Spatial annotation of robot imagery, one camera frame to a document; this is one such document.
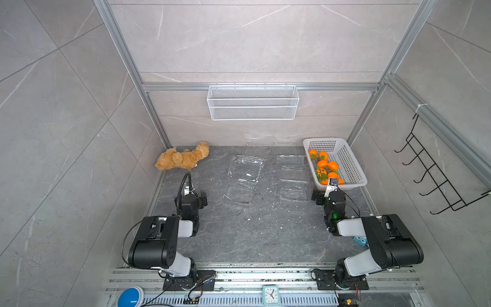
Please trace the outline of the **leafy twin oranges container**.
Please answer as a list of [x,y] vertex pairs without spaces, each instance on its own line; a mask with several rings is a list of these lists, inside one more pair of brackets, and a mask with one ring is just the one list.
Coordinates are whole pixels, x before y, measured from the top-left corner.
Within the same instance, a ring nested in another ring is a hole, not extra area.
[[314,161],[328,161],[329,154],[325,151],[318,152],[317,150],[310,150],[308,152],[309,158]]
[[338,164],[334,161],[318,161],[317,168],[325,168],[328,173],[339,170]]

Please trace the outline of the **clear clamshell container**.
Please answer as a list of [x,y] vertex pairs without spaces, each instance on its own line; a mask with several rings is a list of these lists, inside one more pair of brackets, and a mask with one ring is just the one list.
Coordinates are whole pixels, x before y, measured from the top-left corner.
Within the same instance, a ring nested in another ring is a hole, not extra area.
[[305,180],[280,179],[280,198],[291,202],[311,199],[311,184]]
[[224,198],[235,203],[249,204],[258,184],[264,159],[236,155],[233,156],[228,169],[227,190]]
[[257,159],[268,159],[271,155],[271,147],[261,143],[247,143],[244,155]]
[[277,155],[274,156],[274,162],[280,170],[300,171],[306,165],[306,157],[302,155]]

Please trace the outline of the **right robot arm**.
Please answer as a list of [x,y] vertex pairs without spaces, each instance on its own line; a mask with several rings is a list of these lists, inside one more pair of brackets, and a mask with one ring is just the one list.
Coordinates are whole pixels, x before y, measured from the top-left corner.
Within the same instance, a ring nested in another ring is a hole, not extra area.
[[333,275],[335,289],[349,290],[360,285],[366,275],[393,268],[420,264],[424,253],[396,214],[382,216],[346,216],[346,193],[335,188],[322,193],[315,190],[311,199],[323,207],[328,232],[336,237],[364,239],[368,247],[336,263]]

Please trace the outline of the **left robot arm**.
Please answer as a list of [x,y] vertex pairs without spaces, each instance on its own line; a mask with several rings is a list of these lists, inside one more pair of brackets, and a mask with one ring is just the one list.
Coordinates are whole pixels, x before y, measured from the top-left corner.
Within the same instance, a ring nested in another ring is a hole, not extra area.
[[187,194],[175,198],[179,215],[147,216],[136,224],[138,231],[122,260],[136,269],[165,272],[169,278],[196,281],[193,259],[177,251],[179,238],[194,237],[199,230],[199,211],[207,206],[207,195]]

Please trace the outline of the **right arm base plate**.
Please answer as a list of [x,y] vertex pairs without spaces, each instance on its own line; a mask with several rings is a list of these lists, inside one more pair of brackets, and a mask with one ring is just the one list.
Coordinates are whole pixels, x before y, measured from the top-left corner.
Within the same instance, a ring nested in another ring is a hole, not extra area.
[[335,270],[313,269],[312,279],[318,290],[368,290],[365,276],[350,276]]

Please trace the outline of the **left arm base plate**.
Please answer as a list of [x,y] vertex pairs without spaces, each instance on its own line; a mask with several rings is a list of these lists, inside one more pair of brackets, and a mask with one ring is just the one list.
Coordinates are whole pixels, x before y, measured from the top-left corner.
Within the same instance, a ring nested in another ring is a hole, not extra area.
[[186,277],[171,277],[166,275],[163,290],[167,291],[213,291],[217,272],[214,270],[191,272]]

